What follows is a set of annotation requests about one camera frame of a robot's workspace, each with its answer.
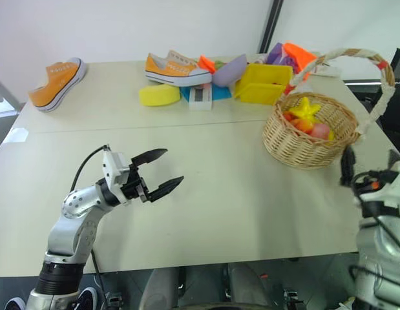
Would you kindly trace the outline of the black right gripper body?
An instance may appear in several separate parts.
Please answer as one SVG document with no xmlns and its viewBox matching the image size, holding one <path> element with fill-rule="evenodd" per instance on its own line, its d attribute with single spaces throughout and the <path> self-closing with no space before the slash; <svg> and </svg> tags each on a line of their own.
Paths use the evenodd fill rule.
<svg viewBox="0 0 400 310">
<path fill-rule="evenodd" d="M 353 193 L 365 194 L 381 190 L 391 184 L 399 173 L 392 170 L 369 170 L 353 177 Z"/>
</svg>

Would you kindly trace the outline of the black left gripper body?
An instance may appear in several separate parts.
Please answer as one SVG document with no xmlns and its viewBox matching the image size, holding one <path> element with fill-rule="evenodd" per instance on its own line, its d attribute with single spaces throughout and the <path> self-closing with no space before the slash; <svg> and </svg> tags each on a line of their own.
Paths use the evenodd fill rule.
<svg viewBox="0 0 400 310">
<path fill-rule="evenodd" d="M 150 200 L 149 190 L 144 179 L 138 173 L 138 167 L 134 164 L 129 165 L 129 175 L 126 182 L 121 186 L 121 192 L 128 200 L 136 198 L 142 202 Z"/>
</svg>

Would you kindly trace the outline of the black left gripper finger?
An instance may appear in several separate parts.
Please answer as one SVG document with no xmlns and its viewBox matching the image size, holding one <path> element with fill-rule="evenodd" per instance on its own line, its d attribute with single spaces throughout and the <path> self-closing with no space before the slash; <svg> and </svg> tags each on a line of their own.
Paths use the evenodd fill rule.
<svg viewBox="0 0 400 310">
<path fill-rule="evenodd" d="M 155 202 L 164 196 L 170 194 L 182 181 L 184 180 L 183 176 L 171 179 L 166 181 L 165 183 L 159 185 L 159 187 L 152 192 L 148 193 L 148 200 L 150 202 Z"/>
<path fill-rule="evenodd" d="M 168 150 L 167 149 L 153 149 L 148 150 L 142 154 L 139 154 L 131 159 L 132 164 L 135 167 L 138 167 L 142 164 L 150 163 L 154 160 L 157 160 L 159 157 L 164 155 Z"/>
</svg>

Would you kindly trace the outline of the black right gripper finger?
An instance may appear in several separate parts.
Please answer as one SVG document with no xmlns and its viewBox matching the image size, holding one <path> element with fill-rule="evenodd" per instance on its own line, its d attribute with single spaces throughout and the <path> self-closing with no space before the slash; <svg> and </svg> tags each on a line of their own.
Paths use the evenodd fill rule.
<svg viewBox="0 0 400 310">
<path fill-rule="evenodd" d="M 349 187 L 354 177 L 355 153 L 351 146 L 347 146 L 341 156 L 340 185 Z"/>
</svg>

